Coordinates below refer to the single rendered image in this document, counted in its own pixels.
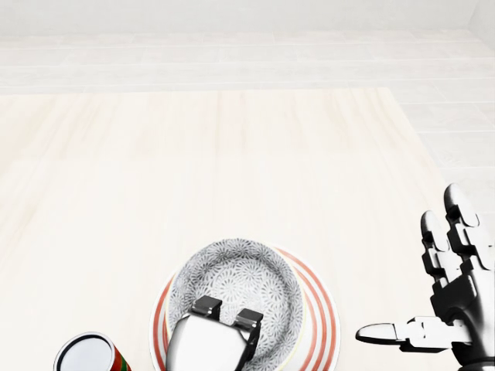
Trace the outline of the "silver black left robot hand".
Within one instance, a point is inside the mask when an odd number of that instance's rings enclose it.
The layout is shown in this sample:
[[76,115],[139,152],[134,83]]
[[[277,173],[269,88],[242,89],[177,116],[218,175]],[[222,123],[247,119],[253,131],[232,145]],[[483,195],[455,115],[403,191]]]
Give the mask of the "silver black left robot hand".
[[222,301],[204,295],[176,323],[166,371],[241,371],[260,339],[262,313],[242,309],[230,325],[220,321]]

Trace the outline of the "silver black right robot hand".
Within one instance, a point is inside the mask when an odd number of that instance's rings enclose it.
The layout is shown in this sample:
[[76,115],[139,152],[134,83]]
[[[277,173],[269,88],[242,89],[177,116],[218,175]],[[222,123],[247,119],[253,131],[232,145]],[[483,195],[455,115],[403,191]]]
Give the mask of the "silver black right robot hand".
[[495,371],[495,243],[459,185],[444,192],[448,233],[435,214],[422,214],[422,261],[435,280],[434,316],[366,325],[361,342],[396,345],[402,352],[451,350],[458,371]]

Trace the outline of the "grey floral patterned bowl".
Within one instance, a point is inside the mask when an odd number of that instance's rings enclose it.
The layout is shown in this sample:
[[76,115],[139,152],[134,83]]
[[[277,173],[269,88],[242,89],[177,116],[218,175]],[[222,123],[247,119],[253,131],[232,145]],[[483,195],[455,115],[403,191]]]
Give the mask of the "grey floral patterned bowl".
[[263,314],[254,357],[243,371],[282,371],[295,355],[306,320],[306,300],[295,269],[271,247],[242,238],[198,250],[175,273],[166,299],[166,328],[204,296],[220,299],[229,325],[244,308]]

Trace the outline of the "white plate with red rings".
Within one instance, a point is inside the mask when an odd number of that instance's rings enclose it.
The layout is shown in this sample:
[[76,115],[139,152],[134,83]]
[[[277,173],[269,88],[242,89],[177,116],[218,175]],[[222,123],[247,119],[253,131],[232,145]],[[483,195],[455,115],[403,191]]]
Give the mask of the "white plate with red rings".
[[[317,273],[296,255],[279,247],[272,249],[290,263],[298,275],[305,295],[305,333],[289,361],[277,371],[333,371],[340,348],[340,323],[332,295]],[[172,334],[166,318],[174,272],[158,295],[152,310],[149,329],[150,353],[155,371],[166,371],[166,352]]]

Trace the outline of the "red green tin can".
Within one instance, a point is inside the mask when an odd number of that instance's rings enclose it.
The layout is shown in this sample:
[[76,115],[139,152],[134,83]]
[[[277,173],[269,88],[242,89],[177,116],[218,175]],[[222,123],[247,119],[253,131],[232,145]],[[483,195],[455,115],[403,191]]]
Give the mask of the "red green tin can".
[[131,367],[106,335],[85,332],[61,348],[53,371],[131,371]]

